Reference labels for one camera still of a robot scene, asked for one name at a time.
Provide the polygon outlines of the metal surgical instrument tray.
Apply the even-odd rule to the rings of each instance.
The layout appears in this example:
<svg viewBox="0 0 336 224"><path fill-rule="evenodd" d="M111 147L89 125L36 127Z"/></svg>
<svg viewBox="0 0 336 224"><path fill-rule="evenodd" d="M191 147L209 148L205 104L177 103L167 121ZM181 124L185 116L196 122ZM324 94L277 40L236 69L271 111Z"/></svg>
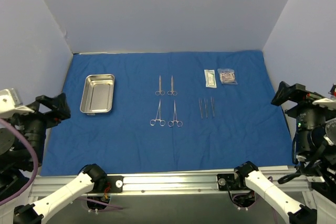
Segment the metal surgical instrument tray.
<svg viewBox="0 0 336 224"><path fill-rule="evenodd" d="M86 115L108 113L112 109L115 77L91 74L85 79L80 111Z"/></svg>

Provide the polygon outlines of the suture packets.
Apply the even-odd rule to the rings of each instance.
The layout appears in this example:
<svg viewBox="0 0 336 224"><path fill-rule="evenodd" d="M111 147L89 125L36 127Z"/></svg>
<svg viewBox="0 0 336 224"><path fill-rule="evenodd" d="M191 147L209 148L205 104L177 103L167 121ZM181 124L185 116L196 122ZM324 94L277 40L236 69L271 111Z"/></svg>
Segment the suture packets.
<svg viewBox="0 0 336 224"><path fill-rule="evenodd" d="M238 84L233 69L217 69L222 84Z"/></svg>

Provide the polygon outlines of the long steel forceps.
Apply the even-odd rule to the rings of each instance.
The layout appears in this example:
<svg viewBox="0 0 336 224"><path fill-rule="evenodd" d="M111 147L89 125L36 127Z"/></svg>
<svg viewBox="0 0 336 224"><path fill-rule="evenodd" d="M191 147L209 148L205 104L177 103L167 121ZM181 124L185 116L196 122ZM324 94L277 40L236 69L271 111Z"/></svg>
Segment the long steel forceps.
<svg viewBox="0 0 336 224"><path fill-rule="evenodd" d="M205 106L205 115L208 118L208 99L204 99L204 106Z"/></svg>
<svg viewBox="0 0 336 224"><path fill-rule="evenodd" d="M215 101L213 97L211 97L211 108L212 108L212 115L213 117L215 117Z"/></svg>
<svg viewBox="0 0 336 224"><path fill-rule="evenodd" d="M200 108L200 114L201 114L201 119L203 119L203 105L202 105L202 99L198 100L199 103L199 108Z"/></svg>

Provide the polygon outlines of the white sterile packet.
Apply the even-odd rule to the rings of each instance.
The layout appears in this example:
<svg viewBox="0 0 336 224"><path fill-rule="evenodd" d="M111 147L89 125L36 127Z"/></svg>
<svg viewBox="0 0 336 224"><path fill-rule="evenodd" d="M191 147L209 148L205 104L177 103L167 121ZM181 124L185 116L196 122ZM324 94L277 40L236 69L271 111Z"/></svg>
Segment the white sterile packet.
<svg viewBox="0 0 336 224"><path fill-rule="evenodd" d="M217 88L215 70L204 70L206 87Z"/></svg>

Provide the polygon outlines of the blue surgical drape cloth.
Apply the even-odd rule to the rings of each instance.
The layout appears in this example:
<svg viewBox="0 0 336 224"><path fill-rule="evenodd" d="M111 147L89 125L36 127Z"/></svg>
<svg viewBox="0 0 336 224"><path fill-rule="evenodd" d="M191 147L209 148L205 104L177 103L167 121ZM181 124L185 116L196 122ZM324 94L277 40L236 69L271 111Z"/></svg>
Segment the blue surgical drape cloth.
<svg viewBox="0 0 336 224"><path fill-rule="evenodd" d="M222 84L217 69L233 69L238 84ZM217 88L206 87L204 70L215 70ZM91 74L115 76L109 113L88 116L80 111ZM159 75L165 95L157 96ZM167 94L171 76L176 96ZM92 163L107 173L226 169L246 161L257 166L292 163L291 136L282 109L271 104L275 91L259 50L75 55L64 93L71 118L51 131L43 176L75 175ZM159 100L166 124L151 126ZM182 127L168 126L174 101Z"/></svg>

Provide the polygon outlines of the steel surgical scissors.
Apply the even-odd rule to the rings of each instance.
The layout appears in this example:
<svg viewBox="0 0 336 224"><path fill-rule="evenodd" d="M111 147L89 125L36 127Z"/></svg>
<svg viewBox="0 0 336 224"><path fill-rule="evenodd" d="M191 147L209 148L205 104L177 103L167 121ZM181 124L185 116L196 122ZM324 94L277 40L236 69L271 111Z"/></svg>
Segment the steel surgical scissors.
<svg viewBox="0 0 336 224"><path fill-rule="evenodd" d="M170 90L167 92L167 94L169 96L176 96L177 95L177 92L174 90L174 78L173 76L171 76L171 88Z"/></svg>
<svg viewBox="0 0 336 224"><path fill-rule="evenodd" d="M157 95L157 96L165 95L165 91L162 89L162 78L161 78L161 75L159 75L159 86L158 86L158 90L155 92L155 95Z"/></svg>

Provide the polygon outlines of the steel hemostat clamp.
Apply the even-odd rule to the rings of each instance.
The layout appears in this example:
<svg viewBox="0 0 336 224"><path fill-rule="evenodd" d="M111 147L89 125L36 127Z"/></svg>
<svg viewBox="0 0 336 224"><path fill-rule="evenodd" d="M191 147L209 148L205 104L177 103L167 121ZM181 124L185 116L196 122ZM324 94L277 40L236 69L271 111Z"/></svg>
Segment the steel hemostat clamp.
<svg viewBox="0 0 336 224"><path fill-rule="evenodd" d="M178 118L177 118L176 101L174 101L173 119L168 121L168 126L169 127L173 127L175 125L177 127L182 127L183 126L183 122L178 120Z"/></svg>
<svg viewBox="0 0 336 224"><path fill-rule="evenodd" d="M155 116L154 119L152 119L150 121L150 125L151 126L155 126L155 125L165 126L165 124L166 124L166 121L163 120L162 117L161 117L161 100L159 100L156 116Z"/></svg>

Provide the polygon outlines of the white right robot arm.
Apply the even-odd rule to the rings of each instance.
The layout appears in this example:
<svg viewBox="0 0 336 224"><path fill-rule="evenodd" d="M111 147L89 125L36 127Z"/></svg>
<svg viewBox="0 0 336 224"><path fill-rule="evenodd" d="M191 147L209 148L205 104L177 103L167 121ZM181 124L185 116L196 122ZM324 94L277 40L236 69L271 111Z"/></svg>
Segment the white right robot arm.
<svg viewBox="0 0 336 224"><path fill-rule="evenodd" d="M267 202L286 223L335 223L335 86L330 98L311 92L302 84L280 82L271 103L296 105L285 114L296 120L292 161L296 171L271 182L252 162L234 169L236 187L250 189ZM311 186L315 207L289 197L278 185L304 176Z"/></svg>

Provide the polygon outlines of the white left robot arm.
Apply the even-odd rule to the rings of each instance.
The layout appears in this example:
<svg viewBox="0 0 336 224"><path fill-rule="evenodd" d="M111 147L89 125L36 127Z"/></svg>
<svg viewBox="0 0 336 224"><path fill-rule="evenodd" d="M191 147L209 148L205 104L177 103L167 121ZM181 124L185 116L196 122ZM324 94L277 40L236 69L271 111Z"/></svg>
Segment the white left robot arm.
<svg viewBox="0 0 336 224"><path fill-rule="evenodd" d="M97 164L68 179L39 175L47 130L70 117L64 93L24 105L15 89L1 90L1 223L47 223L75 199L105 188Z"/></svg>

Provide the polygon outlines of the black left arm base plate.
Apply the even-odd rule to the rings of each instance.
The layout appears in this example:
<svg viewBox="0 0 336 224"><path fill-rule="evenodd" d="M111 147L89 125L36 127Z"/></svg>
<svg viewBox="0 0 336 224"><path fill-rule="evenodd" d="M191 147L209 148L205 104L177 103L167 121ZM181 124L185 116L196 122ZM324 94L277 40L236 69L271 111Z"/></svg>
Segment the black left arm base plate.
<svg viewBox="0 0 336 224"><path fill-rule="evenodd" d="M120 175L107 176L102 185L99 187L99 192L105 194L123 192L124 177Z"/></svg>

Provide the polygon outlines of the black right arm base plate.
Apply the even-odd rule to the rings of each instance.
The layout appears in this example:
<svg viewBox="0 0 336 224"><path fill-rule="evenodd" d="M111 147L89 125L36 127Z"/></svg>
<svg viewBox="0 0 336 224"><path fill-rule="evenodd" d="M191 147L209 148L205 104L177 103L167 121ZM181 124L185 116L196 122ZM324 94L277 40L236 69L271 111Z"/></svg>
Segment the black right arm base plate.
<svg viewBox="0 0 336 224"><path fill-rule="evenodd" d="M247 187L236 173L217 174L217 185L220 191L245 190Z"/></svg>

